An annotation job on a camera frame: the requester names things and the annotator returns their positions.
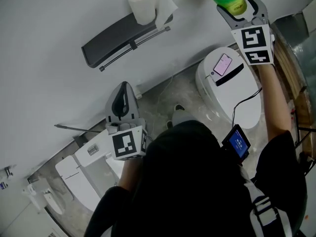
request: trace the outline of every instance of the small display screen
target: small display screen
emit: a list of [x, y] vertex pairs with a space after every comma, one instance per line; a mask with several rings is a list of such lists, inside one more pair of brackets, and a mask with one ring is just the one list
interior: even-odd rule
[[229, 65], [231, 64], [232, 59], [227, 54], [223, 54], [221, 59], [216, 64], [214, 71], [219, 74], [220, 76], [223, 76]]
[[233, 133], [233, 135], [229, 139], [229, 142], [231, 143], [239, 157], [242, 158], [243, 155], [247, 152], [248, 146], [242, 138], [241, 134], [238, 132], [238, 130], [236, 130]]

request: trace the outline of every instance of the person's arm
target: person's arm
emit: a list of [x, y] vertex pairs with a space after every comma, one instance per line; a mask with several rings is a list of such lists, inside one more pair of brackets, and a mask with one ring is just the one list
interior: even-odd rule
[[268, 139], [285, 131], [291, 131], [291, 116], [280, 82], [271, 64], [259, 65], [260, 80], [263, 90]]
[[118, 182], [118, 186], [128, 191], [132, 191], [141, 177], [142, 166], [142, 157], [126, 160], [124, 162], [123, 172]]

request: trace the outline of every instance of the person's hand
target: person's hand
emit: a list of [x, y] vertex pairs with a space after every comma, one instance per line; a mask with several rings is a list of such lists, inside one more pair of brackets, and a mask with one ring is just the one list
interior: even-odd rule
[[126, 160], [124, 162], [123, 172], [122, 176], [118, 182], [118, 186], [128, 190], [132, 191], [142, 174], [142, 168], [143, 167], [143, 158], [135, 158]]

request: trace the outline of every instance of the white toilet seat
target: white toilet seat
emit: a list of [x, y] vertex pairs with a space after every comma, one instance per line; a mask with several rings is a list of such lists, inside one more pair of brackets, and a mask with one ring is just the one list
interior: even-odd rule
[[84, 168], [79, 166], [72, 156], [68, 156], [56, 164], [56, 170], [76, 198], [89, 210], [94, 211], [102, 195], [98, 195]]
[[[244, 68], [226, 83], [216, 86], [209, 75], [224, 53], [235, 62], [235, 64], [232, 62], [230, 66], [243, 63]], [[198, 66], [196, 82], [199, 93], [206, 105], [210, 109], [215, 108], [229, 122], [232, 122], [233, 110], [236, 104], [258, 91], [258, 85], [248, 65], [235, 50], [228, 47], [218, 48], [207, 55]], [[242, 128], [249, 129], [258, 123], [260, 115], [261, 99], [258, 94], [238, 106], [235, 113], [235, 123]]]

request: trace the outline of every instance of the blue screen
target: blue screen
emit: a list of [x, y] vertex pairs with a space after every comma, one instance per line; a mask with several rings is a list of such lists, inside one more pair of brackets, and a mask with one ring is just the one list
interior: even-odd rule
[[248, 147], [238, 131], [234, 132], [229, 142], [234, 147], [237, 154], [242, 157], [248, 150]]

